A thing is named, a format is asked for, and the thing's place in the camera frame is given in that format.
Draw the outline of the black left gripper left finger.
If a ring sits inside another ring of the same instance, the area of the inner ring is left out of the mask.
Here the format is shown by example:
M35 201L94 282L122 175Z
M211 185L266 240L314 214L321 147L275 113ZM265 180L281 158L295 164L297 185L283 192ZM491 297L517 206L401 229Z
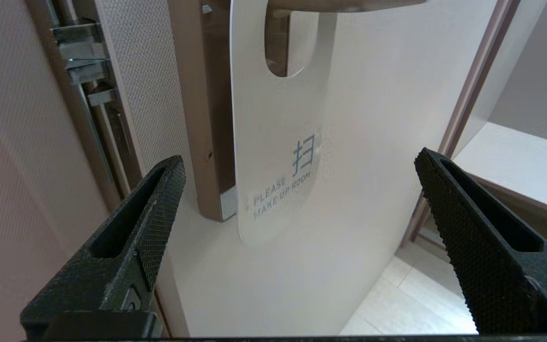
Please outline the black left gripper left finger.
M21 312L28 339L156 339L151 303L185 186L175 155L156 164Z

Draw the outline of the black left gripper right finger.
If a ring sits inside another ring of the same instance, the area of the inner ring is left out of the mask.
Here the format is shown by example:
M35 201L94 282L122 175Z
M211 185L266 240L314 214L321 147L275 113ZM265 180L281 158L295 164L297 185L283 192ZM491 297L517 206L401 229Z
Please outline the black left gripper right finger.
M415 167L478 332L547 334L547 239L443 154Z

